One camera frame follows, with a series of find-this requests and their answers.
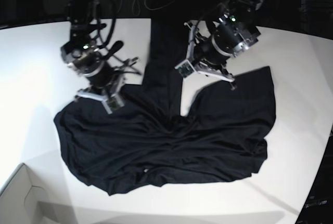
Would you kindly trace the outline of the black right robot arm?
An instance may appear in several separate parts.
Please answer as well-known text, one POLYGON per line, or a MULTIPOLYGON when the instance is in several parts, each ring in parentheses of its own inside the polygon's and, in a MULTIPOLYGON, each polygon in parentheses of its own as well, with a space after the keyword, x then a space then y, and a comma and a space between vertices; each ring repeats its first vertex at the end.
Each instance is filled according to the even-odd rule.
POLYGON ((60 49, 65 65, 89 82, 88 88, 76 92, 75 100, 85 98, 98 101, 108 113, 124 106, 121 88, 125 84, 126 74, 140 74, 133 67, 138 61, 137 57, 126 60, 118 58, 118 67, 108 62, 124 46, 123 41, 116 41, 108 47, 117 20, 116 5, 114 0, 110 2, 112 20, 104 41, 101 31, 107 25, 101 22, 100 0, 72 0, 68 5, 70 38, 60 49))

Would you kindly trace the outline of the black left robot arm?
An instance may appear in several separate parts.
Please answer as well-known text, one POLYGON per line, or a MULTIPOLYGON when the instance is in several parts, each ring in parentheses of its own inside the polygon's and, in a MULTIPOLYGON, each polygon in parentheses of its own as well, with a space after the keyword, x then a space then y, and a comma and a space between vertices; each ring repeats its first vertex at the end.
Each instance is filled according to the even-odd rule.
POLYGON ((197 73, 228 82, 236 89, 235 77, 227 61, 258 42, 260 31, 253 23, 265 0, 220 0, 189 28, 186 57, 175 69, 183 78, 197 73))

